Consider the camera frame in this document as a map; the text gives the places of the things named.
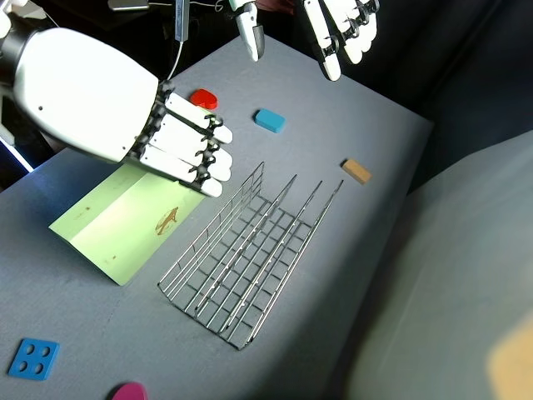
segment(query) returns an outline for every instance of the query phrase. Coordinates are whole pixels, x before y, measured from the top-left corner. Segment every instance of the blue block with four holes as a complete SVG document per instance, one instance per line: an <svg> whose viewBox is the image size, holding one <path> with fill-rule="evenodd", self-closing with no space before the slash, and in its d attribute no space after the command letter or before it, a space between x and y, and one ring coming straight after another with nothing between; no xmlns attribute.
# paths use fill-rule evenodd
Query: blue block with four holes
<svg viewBox="0 0 533 400"><path fill-rule="evenodd" d="M281 132L286 121L281 115L266 110L265 108L259 110L254 119L256 120L257 125L266 128L269 131L273 131L274 133Z"/></svg>
<svg viewBox="0 0 533 400"><path fill-rule="evenodd" d="M44 381L50 374L58 352L59 343L23 339L7 375Z"/></svg>

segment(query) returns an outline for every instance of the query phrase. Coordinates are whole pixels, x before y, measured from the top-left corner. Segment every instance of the metal rack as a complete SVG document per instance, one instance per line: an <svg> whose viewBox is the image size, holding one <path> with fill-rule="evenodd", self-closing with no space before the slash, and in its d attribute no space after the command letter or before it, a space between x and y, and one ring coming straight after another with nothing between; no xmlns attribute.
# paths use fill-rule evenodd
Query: metal rack
<svg viewBox="0 0 533 400"><path fill-rule="evenodd" d="M237 349L254 340L311 238L339 183L313 224L280 204L296 175L273 201L261 195L264 162L163 275L158 287L177 308Z"/></svg>

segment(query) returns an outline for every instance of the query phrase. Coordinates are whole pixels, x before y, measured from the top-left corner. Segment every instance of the robotic hand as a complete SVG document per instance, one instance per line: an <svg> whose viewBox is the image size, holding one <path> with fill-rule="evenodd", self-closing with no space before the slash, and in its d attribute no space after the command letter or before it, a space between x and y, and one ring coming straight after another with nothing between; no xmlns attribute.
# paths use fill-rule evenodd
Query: robotic hand
<svg viewBox="0 0 533 400"><path fill-rule="evenodd" d="M337 54L342 51L350 63L357 64L368 52L377 35L376 13L379 0L294 0L303 16L313 52L326 78L341 77ZM257 24L255 1L230 0L237 14L237 25L252 60L264 53L262 27Z"/></svg>
<svg viewBox="0 0 533 400"><path fill-rule="evenodd" d="M232 132L220 118L115 48L59 27L36 31L10 8L0 4L0 83L44 133L220 196L232 165L221 148Z"/></svg>

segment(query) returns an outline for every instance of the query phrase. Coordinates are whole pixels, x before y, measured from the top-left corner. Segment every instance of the brown logo on green paper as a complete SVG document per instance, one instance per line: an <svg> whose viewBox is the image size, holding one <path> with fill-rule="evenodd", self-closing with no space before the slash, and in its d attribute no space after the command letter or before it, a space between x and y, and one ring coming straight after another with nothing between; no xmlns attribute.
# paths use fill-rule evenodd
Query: brown logo on green paper
<svg viewBox="0 0 533 400"><path fill-rule="evenodd" d="M177 215L177 209L178 207L173 208L169 212L165 214L163 218L157 223L156 225L156 232L158 236L161 236L163 233L168 231L168 228L172 226L172 223L176 223L176 215Z"/></svg>

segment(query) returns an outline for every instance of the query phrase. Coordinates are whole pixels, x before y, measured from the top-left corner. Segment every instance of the gray table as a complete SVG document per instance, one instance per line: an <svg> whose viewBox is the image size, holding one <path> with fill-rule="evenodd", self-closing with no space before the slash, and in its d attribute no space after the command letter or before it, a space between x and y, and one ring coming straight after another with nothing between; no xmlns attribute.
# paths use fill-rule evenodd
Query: gray table
<svg viewBox="0 0 533 400"><path fill-rule="evenodd" d="M181 95L209 88L218 96L235 136L233 177L126 287L47 229L115 166L63 151L0 195L0 364L7 371L24 337L62 346L46 382L0 375L2 399L104 399L130 380L150 399L321 394L431 124L348 78L328 82L314 61L274 40L266 49L254 64L236 40L178 77ZM258 108L283 114L285 131L256 126ZM339 167L344 158L367 166L373 179L364 187L351 179ZM325 180L321 201L346 181L256 341L238 352L172 307L156 283L263 160L267 197L299 174L288 211L318 180Z"/></svg>

